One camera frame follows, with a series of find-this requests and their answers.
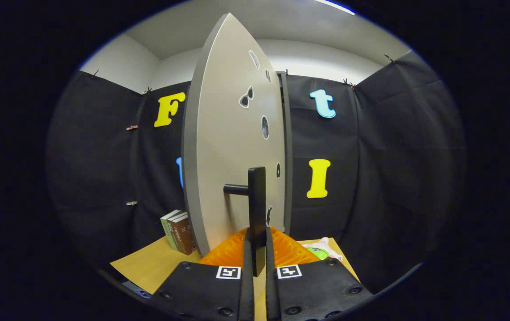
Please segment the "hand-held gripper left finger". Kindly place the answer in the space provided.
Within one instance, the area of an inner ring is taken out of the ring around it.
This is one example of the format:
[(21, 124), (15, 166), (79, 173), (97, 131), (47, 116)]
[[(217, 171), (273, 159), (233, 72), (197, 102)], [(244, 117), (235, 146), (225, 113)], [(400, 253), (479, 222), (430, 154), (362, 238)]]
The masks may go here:
[(229, 238), (243, 266), (180, 262), (153, 293), (150, 303), (170, 321), (252, 321), (254, 286), (251, 243), (244, 228)]

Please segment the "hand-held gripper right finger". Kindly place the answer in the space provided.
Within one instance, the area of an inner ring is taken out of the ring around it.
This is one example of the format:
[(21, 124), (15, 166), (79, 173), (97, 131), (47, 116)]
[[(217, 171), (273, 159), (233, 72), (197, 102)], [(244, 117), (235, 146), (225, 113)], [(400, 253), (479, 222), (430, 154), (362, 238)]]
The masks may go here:
[(283, 232), (267, 227), (269, 321), (334, 321), (374, 299), (337, 258), (320, 260)]

